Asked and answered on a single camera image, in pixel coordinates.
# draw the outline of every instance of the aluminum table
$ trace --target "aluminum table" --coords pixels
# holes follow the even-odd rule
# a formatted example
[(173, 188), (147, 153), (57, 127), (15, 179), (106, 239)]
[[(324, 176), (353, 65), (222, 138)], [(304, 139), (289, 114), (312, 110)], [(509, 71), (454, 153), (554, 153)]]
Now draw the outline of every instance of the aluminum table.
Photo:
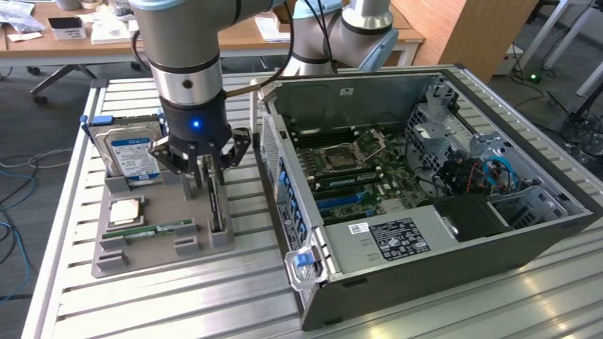
[[(468, 71), (450, 70), (603, 203), (601, 182)], [(265, 74), (225, 76), (226, 90), (258, 76)], [(226, 102), (233, 126), (248, 126), (249, 102), (261, 109), (248, 96)], [(90, 89), (85, 114), (133, 116), (157, 109), (150, 79), (114, 80)], [(458, 113), (478, 132), (490, 129), (466, 102), (460, 102)], [(94, 279), (90, 261), (102, 178), (103, 164), (79, 132), (22, 338), (603, 337), (600, 221), (522, 268), (305, 333), (252, 153), (225, 175), (236, 249)]]

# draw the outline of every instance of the chair wheel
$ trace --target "chair wheel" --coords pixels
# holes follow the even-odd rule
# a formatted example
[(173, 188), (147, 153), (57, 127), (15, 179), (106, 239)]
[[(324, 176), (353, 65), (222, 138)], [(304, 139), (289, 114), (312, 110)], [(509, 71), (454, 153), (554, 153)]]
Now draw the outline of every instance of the chair wheel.
[(37, 67), (31, 67), (29, 66), (26, 68), (26, 72), (31, 75), (31, 76), (38, 76), (41, 74), (41, 71)]
[(33, 102), (38, 105), (38, 106), (43, 106), (47, 104), (47, 98), (46, 97), (38, 97), (37, 95), (33, 96)]
[(139, 67), (139, 65), (135, 62), (130, 62), (129, 67), (131, 68), (131, 70), (137, 72), (139, 72), (139, 70), (142, 69), (142, 67)]

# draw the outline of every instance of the blue led light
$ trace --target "blue led light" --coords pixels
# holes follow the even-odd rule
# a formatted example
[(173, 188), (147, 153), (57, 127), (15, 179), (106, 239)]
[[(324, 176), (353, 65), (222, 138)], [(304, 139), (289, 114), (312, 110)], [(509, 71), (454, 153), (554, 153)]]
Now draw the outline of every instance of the blue led light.
[(202, 124), (199, 123), (198, 119), (190, 121), (190, 127), (191, 129), (199, 129), (202, 127)]

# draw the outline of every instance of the power supply label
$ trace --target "power supply label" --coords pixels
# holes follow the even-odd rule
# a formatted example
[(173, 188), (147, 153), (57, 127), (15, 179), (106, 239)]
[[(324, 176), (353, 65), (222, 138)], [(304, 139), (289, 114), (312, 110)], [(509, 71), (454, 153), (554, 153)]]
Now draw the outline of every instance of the power supply label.
[(388, 261), (429, 250), (410, 218), (369, 226), (368, 230), (373, 235), (380, 253)]
[(147, 180), (158, 176), (157, 160), (149, 154), (149, 138), (134, 138), (110, 142), (114, 157), (123, 177), (130, 180)]

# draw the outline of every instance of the sticker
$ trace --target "sticker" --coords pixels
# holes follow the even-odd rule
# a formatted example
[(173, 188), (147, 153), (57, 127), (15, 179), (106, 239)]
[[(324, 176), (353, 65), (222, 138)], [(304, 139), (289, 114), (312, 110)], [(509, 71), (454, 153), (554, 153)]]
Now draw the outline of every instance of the sticker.
[(349, 232), (352, 234), (368, 232), (368, 223), (362, 222), (361, 224), (349, 225)]
[(345, 184), (353, 184), (354, 182), (356, 182), (356, 179), (341, 180), (340, 182), (332, 182), (330, 184), (328, 184), (328, 186), (341, 186)]
[(158, 177), (157, 160), (149, 154), (149, 138), (123, 139), (110, 142), (113, 154), (123, 177), (130, 180), (147, 180)]
[(171, 231), (179, 225), (157, 226), (157, 232)]
[(374, 177), (377, 176), (377, 174), (376, 173), (369, 173), (369, 174), (362, 174), (362, 175), (358, 175), (357, 176), (357, 181), (364, 181), (364, 180), (368, 180), (368, 179), (374, 179)]
[(429, 246), (410, 218), (368, 228), (386, 261), (429, 251)]
[(354, 94), (354, 89), (353, 88), (342, 88), (338, 91), (338, 95), (352, 95)]
[(153, 237), (153, 236), (154, 236), (154, 232), (147, 231), (147, 232), (141, 232), (141, 233), (126, 235), (123, 238), (126, 240), (134, 240), (134, 239), (141, 239), (141, 238)]

